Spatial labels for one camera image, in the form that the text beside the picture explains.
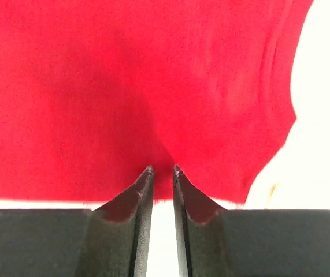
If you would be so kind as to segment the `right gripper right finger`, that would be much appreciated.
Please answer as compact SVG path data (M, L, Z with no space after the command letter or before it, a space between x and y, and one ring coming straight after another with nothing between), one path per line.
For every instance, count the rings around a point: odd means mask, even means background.
M330 210L228 210L173 169L180 276L330 276Z

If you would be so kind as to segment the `red garment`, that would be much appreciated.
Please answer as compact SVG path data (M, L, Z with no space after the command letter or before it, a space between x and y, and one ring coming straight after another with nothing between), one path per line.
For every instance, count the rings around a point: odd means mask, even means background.
M0 199L105 201L151 165L244 203L296 120L311 1L0 1Z

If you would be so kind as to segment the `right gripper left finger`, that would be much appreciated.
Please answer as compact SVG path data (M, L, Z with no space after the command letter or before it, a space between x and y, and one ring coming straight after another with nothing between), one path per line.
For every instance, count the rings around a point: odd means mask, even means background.
M154 170L95 210L0 209L0 276L145 276Z

